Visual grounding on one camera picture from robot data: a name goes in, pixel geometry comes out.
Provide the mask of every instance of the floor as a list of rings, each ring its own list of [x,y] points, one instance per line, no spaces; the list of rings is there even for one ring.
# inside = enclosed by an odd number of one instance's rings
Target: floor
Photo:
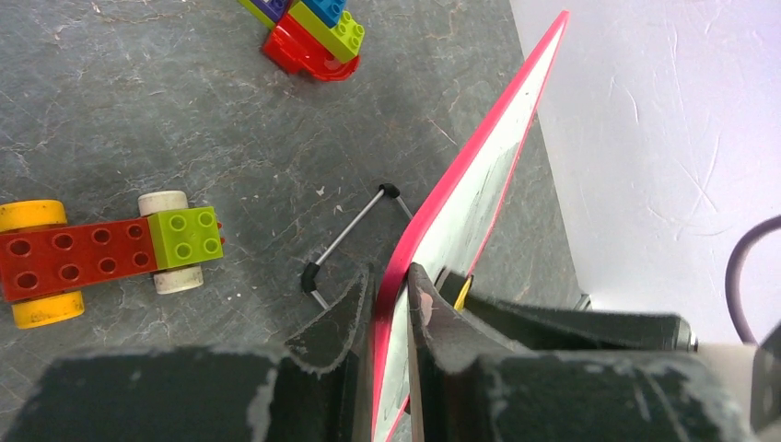
[[[85,224],[135,217],[140,194],[181,189],[215,207],[227,242],[191,292],[158,296],[147,276],[93,286],[84,315],[31,331],[0,308],[0,432],[76,347],[285,339],[319,311],[298,287],[304,264],[377,184],[418,207],[522,61],[506,0],[348,9],[367,28],[361,66],[319,84],[259,54],[268,31],[233,1],[4,3],[0,204],[54,198]],[[323,295],[357,262],[381,270],[405,222],[380,204],[327,261]],[[577,301],[537,124],[476,275],[518,302]]]

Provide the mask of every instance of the red lego piece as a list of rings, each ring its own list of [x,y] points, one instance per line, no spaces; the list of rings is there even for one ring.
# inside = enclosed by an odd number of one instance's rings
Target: red lego piece
[[[146,218],[0,235],[6,301],[157,270]]]
[[[346,80],[361,61],[358,55],[346,64],[340,63],[288,14],[271,31],[262,51],[289,74],[303,69],[320,81]]]

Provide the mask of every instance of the white wheel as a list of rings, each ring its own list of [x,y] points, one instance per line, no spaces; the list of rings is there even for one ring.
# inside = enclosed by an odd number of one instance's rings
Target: white wheel
[[[149,216],[165,210],[187,209],[187,195],[182,191],[163,191],[145,193],[138,197],[138,211],[141,216]]]
[[[200,265],[182,267],[155,273],[155,289],[159,295],[183,292],[204,284],[204,273]]]

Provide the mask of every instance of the lime green lego brick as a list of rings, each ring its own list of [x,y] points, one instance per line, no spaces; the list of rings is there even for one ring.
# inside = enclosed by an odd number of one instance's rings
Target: lime green lego brick
[[[223,257],[214,207],[167,210],[147,220],[160,270]]]
[[[274,23],[260,9],[258,9],[258,7],[252,3],[252,1],[239,0],[239,3],[241,3],[242,6],[246,7],[257,19],[261,21],[261,23],[266,25],[266,28],[273,29],[274,26],[276,26],[276,23]]]
[[[358,56],[364,40],[364,27],[344,11],[339,23],[329,28],[304,2],[297,0],[287,11],[299,25],[312,34],[337,60],[347,63]]]

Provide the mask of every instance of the lego block stack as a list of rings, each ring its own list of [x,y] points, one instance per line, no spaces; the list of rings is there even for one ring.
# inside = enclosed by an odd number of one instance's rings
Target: lego block stack
[[[0,287],[20,329],[81,315],[88,285],[152,273],[163,295],[204,283],[200,263],[223,256],[215,209],[179,191],[138,205],[139,218],[85,226],[68,226],[55,200],[0,205]]]
[[[289,74],[342,81],[360,63],[364,27],[346,0],[239,0],[271,33],[263,53]]]

